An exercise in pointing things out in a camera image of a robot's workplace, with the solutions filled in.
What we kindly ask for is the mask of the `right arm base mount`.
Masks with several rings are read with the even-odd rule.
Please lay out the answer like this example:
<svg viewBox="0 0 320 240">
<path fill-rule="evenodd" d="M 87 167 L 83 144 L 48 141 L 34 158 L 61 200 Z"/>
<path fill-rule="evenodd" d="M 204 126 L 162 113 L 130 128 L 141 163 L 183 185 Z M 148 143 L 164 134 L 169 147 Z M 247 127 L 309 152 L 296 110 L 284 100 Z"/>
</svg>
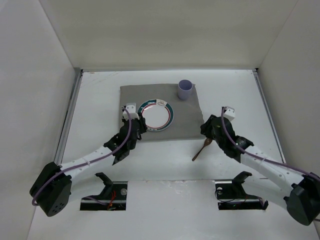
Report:
<svg viewBox="0 0 320 240">
<path fill-rule="evenodd" d="M 214 195 L 220 211 L 262 210 L 265 211 L 269 202 L 259 196 L 247 194 L 243 183 L 252 174 L 242 171 L 233 179 L 215 181 Z"/>
</svg>

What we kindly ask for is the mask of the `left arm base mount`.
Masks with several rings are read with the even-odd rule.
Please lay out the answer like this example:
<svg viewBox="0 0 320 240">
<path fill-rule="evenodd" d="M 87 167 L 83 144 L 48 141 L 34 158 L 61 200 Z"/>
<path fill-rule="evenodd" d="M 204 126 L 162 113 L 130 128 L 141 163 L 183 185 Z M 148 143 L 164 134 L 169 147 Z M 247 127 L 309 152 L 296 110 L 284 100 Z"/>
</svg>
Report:
<svg viewBox="0 0 320 240">
<path fill-rule="evenodd" d="M 112 181 L 104 173 L 96 173 L 104 187 L 99 194 L 83 197 L 81 211 L 125 211 L 127 207 L 128 182 Z"/>
</svg>

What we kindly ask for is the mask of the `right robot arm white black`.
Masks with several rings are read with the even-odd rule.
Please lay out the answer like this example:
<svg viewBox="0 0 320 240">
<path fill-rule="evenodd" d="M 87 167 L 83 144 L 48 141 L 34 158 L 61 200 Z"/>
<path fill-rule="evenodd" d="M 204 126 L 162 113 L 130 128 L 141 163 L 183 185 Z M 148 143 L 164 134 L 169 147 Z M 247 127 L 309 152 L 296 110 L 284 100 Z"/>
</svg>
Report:
<svg viewBox="0 0 320 240">
<path fill-rule="evenodd" d="M 239 182 L 246 194 L 273 202 L 304 226 L 316 220 L 320 214 L 319 176 L 270 160 L 252 141 L 235 134 L 231 122 L 223 115 L 211 115 L 201 125 L 200 133 L 214 140 L 229 158 L 267 179 L 259 181 L 251 173 L 243 172 Z"/>
</svg>

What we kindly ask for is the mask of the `white plate green rim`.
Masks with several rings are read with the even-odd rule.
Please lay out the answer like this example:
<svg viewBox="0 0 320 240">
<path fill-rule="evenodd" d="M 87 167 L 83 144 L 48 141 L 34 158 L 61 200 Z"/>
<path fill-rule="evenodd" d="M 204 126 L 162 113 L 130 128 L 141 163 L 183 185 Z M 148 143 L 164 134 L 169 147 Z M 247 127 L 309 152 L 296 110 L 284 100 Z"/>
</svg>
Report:
<svg viewBox="0 0 320 240">
<path fill-rule="evenodd" d="M 161 132 L 166 130 L 174 120 L 172 106 L 162 99 L 150 99 L 143 102 L 138 108 L 145 119 L 147 131 Z"/>
</svg>

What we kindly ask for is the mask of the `brown wooden spoon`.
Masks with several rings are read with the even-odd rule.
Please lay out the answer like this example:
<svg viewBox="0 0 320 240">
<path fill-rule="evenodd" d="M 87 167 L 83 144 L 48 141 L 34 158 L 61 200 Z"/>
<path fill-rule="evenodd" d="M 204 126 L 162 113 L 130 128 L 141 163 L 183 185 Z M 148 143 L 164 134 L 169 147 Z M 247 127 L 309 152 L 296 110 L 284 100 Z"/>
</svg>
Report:
<svg viewBox="0 0 320 240">
<path fill-rule="evenodd" d="M 212 143 L 212 141 L 213 141 L 213 140 L 212 140 L 211 138 L 206 138 L 206 139 L 205 139 L 205 141 L 204 141 L 202 147 L 200 148 L 200 150 L 199 150 L 199 151 L 195 154 L 195 156 L 192 158 L 192 161 L 193 161 L 193 162 L 197 159 L 197 157 L 198 157 L 199 154 L 203 151 L 203 149 L 204 149 L 205 147 L 209 146 L 209 145 Z"/>
</svg>

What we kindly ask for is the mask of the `lilac plastic cup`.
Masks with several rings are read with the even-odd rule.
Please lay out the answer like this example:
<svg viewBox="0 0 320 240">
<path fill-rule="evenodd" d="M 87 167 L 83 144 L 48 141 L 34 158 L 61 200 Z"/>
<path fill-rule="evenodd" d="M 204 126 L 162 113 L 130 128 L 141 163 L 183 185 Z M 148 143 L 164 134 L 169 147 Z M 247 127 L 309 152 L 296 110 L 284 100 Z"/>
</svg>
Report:
<svg viewBox="0 0 320 240">
<path fill-rule="evenodd" d="M 187 100 L 193 91 L 193 84 L 187 79 L 180 80 L 178 83 L 177 94 L 180 100 Z"/>
</svg>

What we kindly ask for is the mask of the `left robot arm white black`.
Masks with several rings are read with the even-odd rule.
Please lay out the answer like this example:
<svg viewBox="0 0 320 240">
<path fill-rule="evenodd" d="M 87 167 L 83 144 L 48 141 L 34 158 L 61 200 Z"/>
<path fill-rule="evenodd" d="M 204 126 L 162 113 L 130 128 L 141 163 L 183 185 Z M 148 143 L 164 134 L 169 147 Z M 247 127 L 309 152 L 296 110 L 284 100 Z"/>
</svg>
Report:
<svg viewBox="0 0 320 240">
<path fill-rule="evenodd" d="M 106 184 L 107 176 L 99 170 L 128 157 L 137 141 L 142 139 L 142 134 L 147 131 L 146 120 L 140 113 L 138 118 L 123 119 L 122 122 L 119 133 L 94 152 L 66 164 L 46 164 L 29 191 L 31 204 L 39 206 L 48 217 L 52 217 L 67 205 L 72 187 L 80 180 L 97 174 Z"/>
</svg>

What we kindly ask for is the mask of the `grey cloth placemat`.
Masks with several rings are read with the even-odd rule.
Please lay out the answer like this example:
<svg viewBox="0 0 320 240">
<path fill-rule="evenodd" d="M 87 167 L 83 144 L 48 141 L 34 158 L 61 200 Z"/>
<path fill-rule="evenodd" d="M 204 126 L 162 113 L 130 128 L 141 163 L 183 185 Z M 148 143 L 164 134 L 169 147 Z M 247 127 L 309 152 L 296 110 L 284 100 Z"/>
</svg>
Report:
<svg viewBox="0 0 320 240">
<path fill-rule="evenodd" d="M 200 126 L 204 117 L 200 108 L 196 86 L 192 86 L 187 100 L 178 97 L 178 85 L 169 83 L 123 85 L 120 87 L 120 106 L 135 103 L 139 108 L 148 100 L 163 100 L 173 109 L 173 122 L 159 132 L 147 131 L 143 142 L 202 139 Z"/>
</svg>

